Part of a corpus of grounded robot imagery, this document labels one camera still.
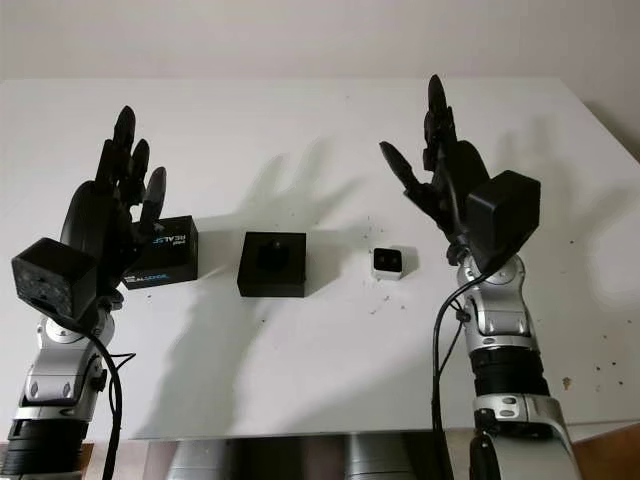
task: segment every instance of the white tabletop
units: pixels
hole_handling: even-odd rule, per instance
[[[492,174],[542,181],[542,225],[522,251],[525,295],[566,419],[640,418],[638,165],[557,80],[444,84],[459,137]],[[425,92],[419,80],[2,84],[0,427],[38,318],[15,296],[9,259],[59,235],[130,104],[151,166],[167,168],[164,216],[196,219],[200,278],[125,291],[110,345],[138,353],[121,373],[123,437],[429,428],[431,330],[455,270],[378,148],[393,142],[419,172]],[[308,233],[306,298],[240,297],[246,230]],[[373,280],[377,246],[405,247],[411,273]],[[443,343],[455,326],[445,322]],[[472,425],[473,396],[460,342],[443,380],[448,427]],[[108,436],[106,400],[91,438]]]

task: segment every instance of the silver metal part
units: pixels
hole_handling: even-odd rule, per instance
[[[415,480],[402,436],[351,434],[347,438],[346,480]]]
[[[82,472],[32,473],[28,475],[0,476],[0,480],[82,480]]]
[[[234,464],[233,442],[183,440],[173,455],[166,480],[228,480]]]
[[[15,419],[69,419],[90,422],[97,400],[92,385],[103,372],[101,357],[82,335],[66,330],[42,317],[36,329],[40,351],[29,370]],[[94,335],[108,345],[114,323],[109,313],[100,312]]]
[[[51,402],[74,404],[80,399],[85,374],[97,351],[85,337],[60,327],[42,317],[37,328],[40,352],[25,384],[25,397],[30,404]],[[113,337],[113,318],[101,313],[98,324],[100,340],[106,345]]]
[[[557,438],[491,437],[501,480],[580,480],[572,457]]]
[[[549,425],[573,458],[571,440],[562,416],[560,402],[544,395],[481,395],[473,400],[473,410],[493,410],[500,422],[541,423]]]
[[[458,284],[480,276],[471,256],[458,269]],[[467,351],[517,346],[538,350],[529,312],[522,298],[525,270],[517,255],[487,280],[465,293]]]

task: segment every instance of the wooden floor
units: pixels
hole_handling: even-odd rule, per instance
[[[640,425],[575,444],[583,480],[640,480]]]

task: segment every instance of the white wall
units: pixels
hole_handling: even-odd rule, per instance
[[[555,75],[640,158],[637,0],[0,0],[5,78]]]

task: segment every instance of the black cylindrical joint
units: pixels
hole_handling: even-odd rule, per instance
[[[522,347],[498,347],[474,350],[470,357],[478,396],[492,393],[549,395],[539,352]]]
[[[0,474],[77,470],[88,426],[87,422],[80,420],[14,420]]]

